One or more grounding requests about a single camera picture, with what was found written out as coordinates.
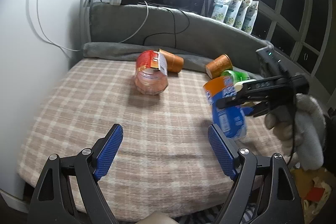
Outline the right hand white glove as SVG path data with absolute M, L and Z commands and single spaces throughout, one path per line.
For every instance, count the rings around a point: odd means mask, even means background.
M 296 112 L 292 122 L 290 118 L 280 121 L 285 106 L 269 112 L 265 118 L 265 126 L 282 144 L 285 155 L 294 150 L 304 170 L 317 170 L 323 165 L 323 147 L 326 139 L 326 118 L 318 101 L 306 94 L 296 95 Z

